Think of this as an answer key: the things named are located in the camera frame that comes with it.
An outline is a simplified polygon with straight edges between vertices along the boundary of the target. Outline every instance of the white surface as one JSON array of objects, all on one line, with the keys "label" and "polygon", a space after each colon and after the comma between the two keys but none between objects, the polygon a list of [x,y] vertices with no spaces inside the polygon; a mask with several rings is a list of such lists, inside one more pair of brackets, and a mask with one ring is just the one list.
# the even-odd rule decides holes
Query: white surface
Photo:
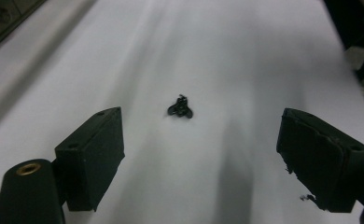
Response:
[{"label": "white surface", "polygon": [[[51,2],[40,10],[63,3]],[[358,223],[358,203],[350,215],[302,202],[308,190],[275,151],[285,107],[364,143],[364,98],[321,2],[100,0],[55,46],[38,68],[19,64],[32,78],[0,106],[0,185],[121,106],[126,158],[98,211],[65,210],[67,223]],[[166,116],[179,93],[193,119]]]}]

